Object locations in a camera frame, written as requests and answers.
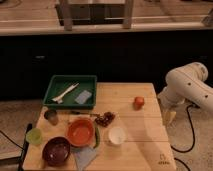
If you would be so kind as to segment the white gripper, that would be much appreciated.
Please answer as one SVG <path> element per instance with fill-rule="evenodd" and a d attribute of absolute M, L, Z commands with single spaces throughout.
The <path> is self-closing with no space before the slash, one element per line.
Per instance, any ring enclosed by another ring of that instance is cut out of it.
<path fill-rule="evenodd" d="M 164 87 L 163 90 L 157 95 L 157 98 L 160 100 L 161 105 L 164 108 L 172 108 L 184 103 L 184 98 L 170 87 Z M 163 124 L 165 126 L 171 124 L 175 116 L 175 110 L 165 110 L 163 112 Z"/>

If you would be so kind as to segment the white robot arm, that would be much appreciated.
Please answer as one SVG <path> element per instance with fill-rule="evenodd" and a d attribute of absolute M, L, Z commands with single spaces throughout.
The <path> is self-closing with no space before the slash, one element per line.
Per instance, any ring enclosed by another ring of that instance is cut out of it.
<path fill-rule="evenodd" d="M 213 88 L 205 84 L 207 78 L 207 67 L 200 62 L 174 68 L 166 74 L 166 86 L 157 95 L 165 126 L 175 118 L 174 108 L 185 100 L 213 114 Z"/>

